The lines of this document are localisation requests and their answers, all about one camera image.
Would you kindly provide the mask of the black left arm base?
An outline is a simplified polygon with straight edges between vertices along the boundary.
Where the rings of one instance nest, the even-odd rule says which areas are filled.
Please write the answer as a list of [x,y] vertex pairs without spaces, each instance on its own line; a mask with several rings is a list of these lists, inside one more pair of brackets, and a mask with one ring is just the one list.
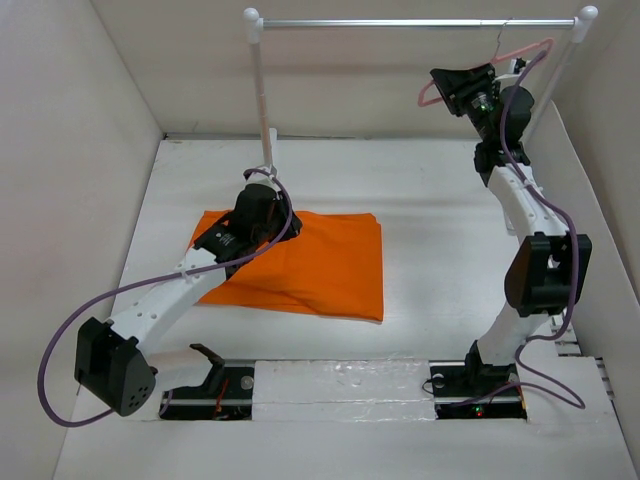
[[159,418],[167,421],[245,421],[252,419],[255,360],[227,361],[208,347],[189,349],[207,359],[203,383],[163,394]]

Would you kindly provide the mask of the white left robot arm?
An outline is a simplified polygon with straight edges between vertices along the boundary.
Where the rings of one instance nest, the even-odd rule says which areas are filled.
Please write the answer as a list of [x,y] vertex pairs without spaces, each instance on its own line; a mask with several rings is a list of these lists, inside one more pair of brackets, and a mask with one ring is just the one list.
[[301,227],[277,179],[248,182],[235,207],[196,238],[172,273],[128,309],[79,328],[76,380],[121,417],[140,410],[157,390],[216,394],[225,365],[219,355],[200,343],[164,354],[156,345],[207,293],[277,243],[297,237]]

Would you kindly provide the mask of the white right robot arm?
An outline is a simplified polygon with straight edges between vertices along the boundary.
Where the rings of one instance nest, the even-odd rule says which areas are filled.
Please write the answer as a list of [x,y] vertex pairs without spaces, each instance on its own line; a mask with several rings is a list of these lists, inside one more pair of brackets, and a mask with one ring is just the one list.
[[592,243],[551,206],[534,179],[521,142],[534,107],[531,93],[518,84],[501,87],[490,63],[430,74],[449,112],[467,117],[478,133],[476,172],[519,241],[504,279],[505,304],[462,369],[465,387],[483,394],[513,368],[518,347],[579,300]]

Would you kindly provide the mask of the pink clothes hanger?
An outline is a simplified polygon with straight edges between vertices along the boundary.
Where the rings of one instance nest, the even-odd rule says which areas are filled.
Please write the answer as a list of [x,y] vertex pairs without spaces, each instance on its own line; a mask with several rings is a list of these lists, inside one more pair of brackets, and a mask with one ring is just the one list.
[[[504,33],[504,30],[508,28],[509,22],[514,22],[514,21],[515,21],[514,18],[508,18],[505,22],[502,22],[500,24],[500,27],[498,29],[498,34],[495,39],[495,48],[491,57],[484,55],[481,58],[480,62],[475,62],[471,66],[456,67],[456,70],[470,70],[474,68],[479,68],[485,64],[491,64],[493,66],[496,66],[507,61],[510,62],[510,60],[515,57],[525,58],[529,54],[539,53],[540,51],[544,51],[547,54],[549,54],[553,50],[555,45],[555,39],[552,37],[545,37],[537,42],[533,42],[529,45],[522,46],[515,50],[500,53],[501,45],[502,45],[502,35]],[[431,78],[429,82],[422,87],[422,89],[418,94],[418,99],[417,99],[417,105],[420,108],[435,105],[443,101],[441,95],[438,95],[437,97],[433,97],[433,98],[426,97],[429,90],[434,87],[435,87],[435,80],[433,78]]]

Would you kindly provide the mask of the orange trousers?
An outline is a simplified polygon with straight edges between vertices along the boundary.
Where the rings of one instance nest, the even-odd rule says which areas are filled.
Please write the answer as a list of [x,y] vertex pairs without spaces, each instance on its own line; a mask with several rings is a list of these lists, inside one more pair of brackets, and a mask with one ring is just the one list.
[[299,211],[300,235],[204,295],[201,305],[382,322],[382,227],[371,213]]

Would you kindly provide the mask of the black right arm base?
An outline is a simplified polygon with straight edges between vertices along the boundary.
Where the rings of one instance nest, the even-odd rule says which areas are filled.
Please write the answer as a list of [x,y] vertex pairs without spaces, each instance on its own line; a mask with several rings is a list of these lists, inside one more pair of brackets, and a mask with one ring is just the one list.
[[514,363],[484,364],[475,350],[464,360],[433,360],[422,389],[431,395],[437,420],[482,420],[527,418],[517,387]]

